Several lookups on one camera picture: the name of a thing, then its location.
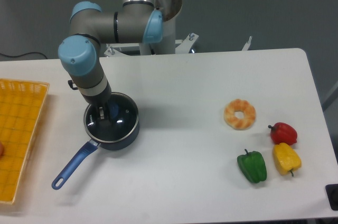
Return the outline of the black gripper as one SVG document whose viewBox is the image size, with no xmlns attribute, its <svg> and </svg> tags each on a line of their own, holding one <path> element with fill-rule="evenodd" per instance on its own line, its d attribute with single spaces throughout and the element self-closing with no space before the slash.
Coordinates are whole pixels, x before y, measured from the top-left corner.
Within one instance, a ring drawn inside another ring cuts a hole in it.
<svg viewBox="0 0 338 224">
<path fill-rule="evenodd" d="M 114 105 L 108 101 L 111 96 L 111 87 L 107 85 L 105 89 L 94 96 L 82 95 L 87 103 L 96 106 L 95 111 L 92 114 L 93 122 L 95 125 L 100 125 L 106 122 L 107 125 L 112 125 L 112 119 L 114 118 Z"/>
</svg>

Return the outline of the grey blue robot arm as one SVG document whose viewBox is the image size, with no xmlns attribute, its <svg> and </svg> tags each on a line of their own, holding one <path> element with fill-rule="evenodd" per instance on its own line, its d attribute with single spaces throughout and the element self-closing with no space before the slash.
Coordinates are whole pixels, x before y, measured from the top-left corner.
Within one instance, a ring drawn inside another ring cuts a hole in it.
<svg viewBox="0 0 338 224">
<path fill-rule="evenodd" d="M 99 120 L 112 118 L 108 107 L 111 87 L 99 61 L 102 44 L 158 43 L 163 38 L 163 17 L 154 0 L 123 0 L 120 12 L 104 13 L 99 5 L 78 3 L 70 17 L 69 37 L 58 48 L 64 69 Z"/>
</svg>

